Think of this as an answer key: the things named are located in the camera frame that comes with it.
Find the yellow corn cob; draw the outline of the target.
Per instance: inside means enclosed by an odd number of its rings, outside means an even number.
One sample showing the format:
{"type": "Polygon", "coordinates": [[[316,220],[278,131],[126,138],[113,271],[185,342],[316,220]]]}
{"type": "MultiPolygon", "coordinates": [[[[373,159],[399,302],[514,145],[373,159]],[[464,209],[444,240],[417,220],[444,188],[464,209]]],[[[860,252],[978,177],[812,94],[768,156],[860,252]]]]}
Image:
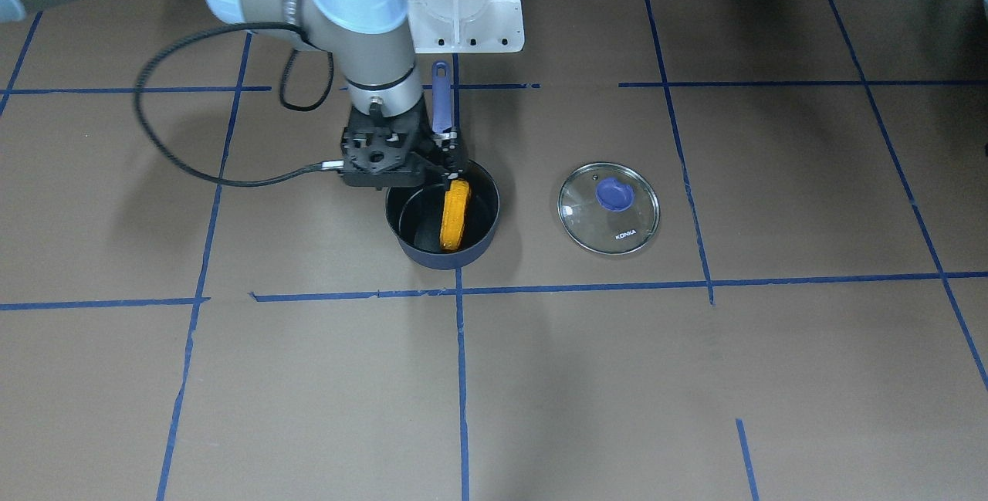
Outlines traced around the yellow corn cob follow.
{"type": "Polygon", "coordinates": [[[442,196],[440,223],[440,249],[456,252],[462,244],[466,230],[466,213],[472,198],[472,186],[466,180],[454,180],[442,196]]]}

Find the glass pot lid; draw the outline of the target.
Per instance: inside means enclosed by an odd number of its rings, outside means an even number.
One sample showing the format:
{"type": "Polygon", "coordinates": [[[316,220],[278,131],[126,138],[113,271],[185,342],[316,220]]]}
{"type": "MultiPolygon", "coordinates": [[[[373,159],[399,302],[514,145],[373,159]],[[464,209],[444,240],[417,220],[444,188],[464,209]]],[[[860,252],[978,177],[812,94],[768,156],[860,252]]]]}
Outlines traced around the glass pot lid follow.
{"type": "Polygon", "coordinates": [[[613,162],[583,164],[568,174],[559,188],[557,214],[570,239],[604,256],[644,249],[662,219],[652,184],[638,171],[613,162]]]}

